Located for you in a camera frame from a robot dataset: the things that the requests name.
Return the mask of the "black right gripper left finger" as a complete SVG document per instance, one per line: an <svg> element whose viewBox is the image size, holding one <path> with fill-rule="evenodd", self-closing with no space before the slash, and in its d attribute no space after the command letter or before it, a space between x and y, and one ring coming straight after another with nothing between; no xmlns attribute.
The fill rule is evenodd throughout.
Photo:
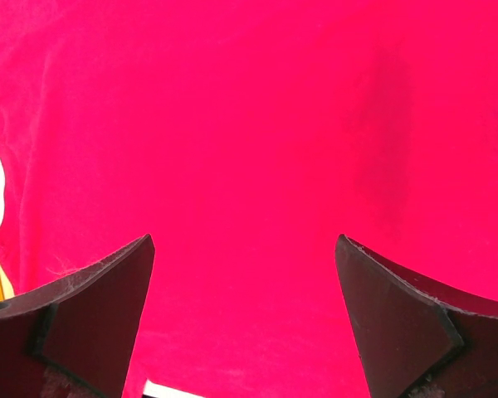
<svg viewBox="0 0 498 398"><path fill-rule="evenodd" d="M150 235L0 302L0 397L120 397L154 264Z"/></svg>

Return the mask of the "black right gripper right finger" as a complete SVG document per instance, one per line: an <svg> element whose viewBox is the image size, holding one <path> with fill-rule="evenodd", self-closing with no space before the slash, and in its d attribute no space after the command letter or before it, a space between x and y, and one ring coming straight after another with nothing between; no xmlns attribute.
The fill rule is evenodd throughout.
<svg viewBox="0 0 498 398"><path fill-rule="evenodd" d="M335 262L372 397L498 397L498 302L346 235Z"/></svg>

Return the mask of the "magenta red t shirt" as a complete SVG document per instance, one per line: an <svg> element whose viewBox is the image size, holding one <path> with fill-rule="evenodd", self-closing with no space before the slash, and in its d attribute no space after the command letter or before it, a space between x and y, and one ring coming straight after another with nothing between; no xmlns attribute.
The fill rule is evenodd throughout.
<svg viewBox="0 0 498 398"><path fill-rule="evenodd" d="M347 235L498 300L498 1L0 1L0 262L151 235L124 388L365 397Z"/></svg>

